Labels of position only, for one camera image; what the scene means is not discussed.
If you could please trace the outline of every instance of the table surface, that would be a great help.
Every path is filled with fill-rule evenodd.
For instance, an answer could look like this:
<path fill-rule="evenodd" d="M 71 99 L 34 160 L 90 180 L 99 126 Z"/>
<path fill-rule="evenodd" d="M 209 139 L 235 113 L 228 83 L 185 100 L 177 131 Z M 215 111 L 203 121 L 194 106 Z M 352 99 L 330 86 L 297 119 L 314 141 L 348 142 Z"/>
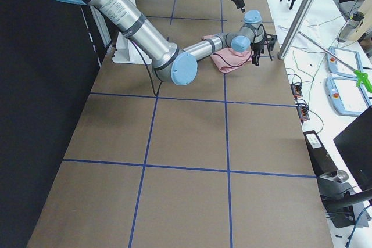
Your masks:
<path fill-rule="evenodd" d="M 289 2 L 287 2 L 287 0 L 283 0 L 282 2 L 280 2 L 280 0 L 268 0 L 271 15 L 274 19 L 276 28 L 278 28 L 278 25 L 282 25 L 282 23 L 287 22 L 287 20 L 288 22 L 291 22 L 291 20 L 293 20 L 301 4 L 301 1 L 302 0 L 297 0 L 295 2 L 294 8 L 292 10 L 289 10 Z M 321 25 L 312 27 L 308 26 L 313 24 Z M 345 20 L 341 16 L 341 13 L 332 0 L 314 0 L 313 5 L 311 6 L 309 13 L 307 14 L 305 21 L 301 27 L 301 31 L 315 39 L 322 46 L 328 48 L 331 45 L 337 45 L 335 38 L 337 37 L 339 30 L 344 24 Z M 371 67 L 369 59 L 357 42 L 353 43 L 352 41 L 346 41 L 344 44 L 339 44 L 339 47 L 344 46 L 346 46 L 346 49 L 358 51 L 362 60 L 362 65 L 365 67 Z M 310 52 L 322 51 L 311 42 L 309 42 L 308 48 L 305 50 Z M 324 128 L 321 133 L 319 133 L 319 137 L 325 148 L 327 149 L 327 152 L 330 154 L 333 161 L 335 162 L 336 166 L 339 169 L 345 170 L 349 173 L 350 179 L 348 182 L 352 186 L 354 186 L 357 185 L 357 183 L 351 176 L 343 159 L 341 158 L 333 142 L 333 139 L 344 128 L 346 128 L 355 119 L 355 117 L 337 115 L 335 110 L 331 106 L 324 86 L 325 80 L 328 76 L 330 76 L 330 73 L 327 70 L 326 63 L 323 58 L 323 53 L 306 53 L 298 48 L 292 47 L 285 58 L 285 66 L 287 67 L 288 74 L 293 73 L 293 69 L 295 74 L 301 76 L 303 81 L 311 81 L 312 78 L 299 71 L 298 68 L 309 73 L 312 76 L 314 76 L 316 73 L 311 92 L 311 84 L 303 84 L 303 98 L 310 104 L 310 109 L 317 113 L 323 119 Z M 310 121 L 304 123 L 302 127 L 303 130 L 319 131 L 321 128 L 320 120 L 312 113 L 310 113 L 310 119 Z M 336 229 L 331 221 L 329 221 L 328 224 L 331 230 L 332 240 L 334 242 L 335 248 L 345 247 L 346 238 L 350 235 L 352 227 Z M 335 235 L 341 235 L 343 236 L 343 238 L 336 238 Z M 350 247 L 367 248 L 371 247 L 371 244 L 372 223 L 370 222 L 369 228 L 358 229 L 356 231 Z"/>
<path fill-rule="evenodd" d="M 136 0 L 170 41 L 235 31 L 229 0 Z M 245 0 L 274 32 L 266 0 Z M 103 63 L 29 247 L 332 247 L 284 64 L 163 84 Z"/>

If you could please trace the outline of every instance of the pink towel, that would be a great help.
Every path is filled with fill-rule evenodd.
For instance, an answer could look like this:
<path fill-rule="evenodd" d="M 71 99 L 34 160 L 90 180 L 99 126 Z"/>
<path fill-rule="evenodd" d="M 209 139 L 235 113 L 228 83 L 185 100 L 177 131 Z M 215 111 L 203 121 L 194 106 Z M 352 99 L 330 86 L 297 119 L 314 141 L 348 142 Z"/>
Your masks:
<path fill-rule="evenodd" d="M 202 40 L 209 39 L 213 36 L 214 35 L 203 36 Z M 250 48 L 247 51 L 243 52 L 237 52 L 232 48 L 225 48 L 218 52 L 215 52 L 210 56 L 210 58 L 212 58 L 213 62 L 220 70 L 220 72 L 229 73 L 242 67 L 243 65 L 246 65 L 248 62 L 251 62 L 252 60 L 249 56 L 250 54 Z"/>

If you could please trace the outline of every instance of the white desk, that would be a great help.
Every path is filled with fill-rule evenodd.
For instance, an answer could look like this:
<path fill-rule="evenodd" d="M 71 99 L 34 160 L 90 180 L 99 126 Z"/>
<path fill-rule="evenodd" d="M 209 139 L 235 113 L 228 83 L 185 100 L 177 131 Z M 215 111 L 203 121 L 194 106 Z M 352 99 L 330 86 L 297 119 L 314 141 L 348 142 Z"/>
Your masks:
<path fill-rule="evenodd" d="M 274 24 L 276 28 L 278 28 L 278 24 L 284 26 L 284 19 L 288 19 L 290 22 L 295 17 L 298 8 L 301 4 L 302 0 L 297 0 L 294 4 L 292 10 L 289 10 L 289 4 L 287 0 L 283 0 L 280 2 L 279 0 L 268 0 L 269 7 L 271 11 L 271 15 L 274 19 Z M 328 48 L 333 43 L 333 46 L 337 45 L 337 41 L 335 38 L 340 30 L 340 28 L 344 25 L 345 21 L 343 17 L 339 17 L 329 23 L 324 23 L 325 21 L 332 20 L 341 13 L 339 12 L 337 6 L 333 2 L 333 0 L 315 0 L 312 7 L 310 8 L 309 13 L 306 16 L 306 20 L 301 28 L 301 31 L 307 34 L 308 36 L 313 37 L 316 39 L 317 42 L 322 44 L 322 46 Z M 311 24 L 320 24 L 324 23 L 320 26 L 313 26 L 308 27 Z M 346 41 L 344 44 L 340 44 L 340 47 L 349 45 L 352 41 Z M 347 47 L 353 51 L 358 51 L 360 53 L 360 57 L 362 59 L 362 64 L 365 67 L 371 67 L 371 63 L 368 60 L 367 56 L 364 54 L 362 48 L 358 43 L 354 43 Z M 313 45 L 311 42 L 308 44 L 308 48 L 306 51 L 310 52 L 321 52 L 317 46 Z M 298 67 L 309 73 L 310 75 L 314 76 L 319 65 L 319 70 L 316 73 L 313 88 L 310 93 L 310 83 L 305 83 L 302 85 L 302 93 L 304 94 L 303 99 L 310 104 L 310 109 L 316 112 L 324 121 L 324 128 L 321 133 L 319 133 L 319 137 L 323 142 L 325 148 L 327 149 L 328 153 L 332 157 L 333 161 L 335 162 L 336 166 L 339 169 L 345 170 L 349 173 L 350 179 L 349 183 L 354 186 L 357 185 L 353 177 L 350 175 L 349 170 L 347 169 L 344 161 L 342 160 L 339 152 L 337 151 L 333 139 L 347 126 L 349 125 L 355 117 L 348 117 L 348 116 L 339 116 L 336 114 L 335 110 L 330 104 L 328 100 L 326 91 L 325 91 L 325 80 L 330 75 L 326 67 L 326 61 L 323 60 L 324 54 L 322 53 L 306 53 L 302 50 L 291 48 L 285 58 L 285 66 L 287 68 L 291 68 L 295 70 L 295 73 L 298 74 L 302 81 L 311 81 L 312 78 L 306 75 L 305 73 L 299 71 L 296 68 L 295 59 L 298 62 Z M 287 69 L 287 73 L 293 73 L 292 70 Z M 307 121 L 303 125 L 304 131 L 315 130 L 319 131 L 321 128 L 321 121 L 312 113 L 310 113 L 310 121 Z M 332 236 L 332 240 L 334 242 L 335 248 L 344 248 L 347 242 L 347 237 L 350 235 L 352 231 L 352 226 L 337 229 L 333 226 L 332 222 L 329 220 L 328 222 L 330 227 L 330 232 Z M 351 243 L 350 248 L 370 248 L 372 247 L 372 222 L 369 223 L 369 228 L 358 228 L 353 236 L 353 240 Z M 336 238 L 336 235 L 341 235 L 342 238 Z"/>

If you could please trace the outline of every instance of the green object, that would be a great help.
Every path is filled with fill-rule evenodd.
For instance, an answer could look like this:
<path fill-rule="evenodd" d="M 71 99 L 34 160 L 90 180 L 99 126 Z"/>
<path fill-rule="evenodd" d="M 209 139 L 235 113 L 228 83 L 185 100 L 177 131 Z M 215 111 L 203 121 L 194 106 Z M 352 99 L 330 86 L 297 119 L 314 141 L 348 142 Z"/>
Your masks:
<path fill-rule="evenodd" d="M 362 73 L 359 70 L 355 70 L 354 74 L 356 74 L 356 77 L 358 78 L 358 82 L 357 82 L 356 86 L 359 87 L 360 84 L 363 84 L 366 87 L 367 91 L 369 93 L 372 93 L 372 84 L 368 79 L 368 74 L 367 73 Z"/>

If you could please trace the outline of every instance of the black monitor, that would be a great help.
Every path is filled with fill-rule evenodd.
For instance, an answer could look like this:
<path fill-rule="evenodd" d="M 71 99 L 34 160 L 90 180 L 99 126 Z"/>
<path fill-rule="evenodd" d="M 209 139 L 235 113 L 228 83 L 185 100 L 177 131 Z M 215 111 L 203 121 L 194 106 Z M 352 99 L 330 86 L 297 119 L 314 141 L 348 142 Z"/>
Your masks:
<path fill-rule="evenodd" d="M 335 145 L 362 190 L 372 188 L 372 107 L 335 139 Z"/>

